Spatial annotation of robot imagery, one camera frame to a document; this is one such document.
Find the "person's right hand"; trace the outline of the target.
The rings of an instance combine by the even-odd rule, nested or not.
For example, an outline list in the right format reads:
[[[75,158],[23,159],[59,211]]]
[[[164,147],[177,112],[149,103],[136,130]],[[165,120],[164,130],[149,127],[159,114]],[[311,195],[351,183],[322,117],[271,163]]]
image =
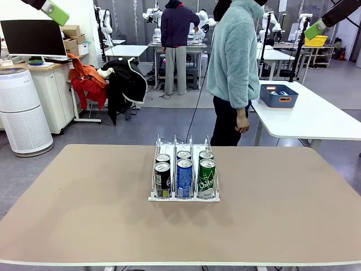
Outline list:
[[[239,133],[246,133],[249,130],[250,124],[246,116],[245,108],[237,109],[236,117],[236,131]]]

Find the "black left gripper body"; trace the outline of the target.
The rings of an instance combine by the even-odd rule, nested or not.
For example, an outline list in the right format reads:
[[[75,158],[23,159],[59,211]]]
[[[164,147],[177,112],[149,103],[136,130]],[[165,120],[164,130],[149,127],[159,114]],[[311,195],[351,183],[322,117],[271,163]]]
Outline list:
[[[21,0],[22,2],[32,6],[36,10],[41,10],[46,0]]]

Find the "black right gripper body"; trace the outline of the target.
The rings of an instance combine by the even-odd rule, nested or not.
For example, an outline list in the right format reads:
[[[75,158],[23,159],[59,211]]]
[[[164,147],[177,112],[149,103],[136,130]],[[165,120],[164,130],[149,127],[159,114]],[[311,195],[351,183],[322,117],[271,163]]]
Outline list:
[[[356,10],[356,0],[340,0],[322,16],[324,25],[328,28],[346,19]]]

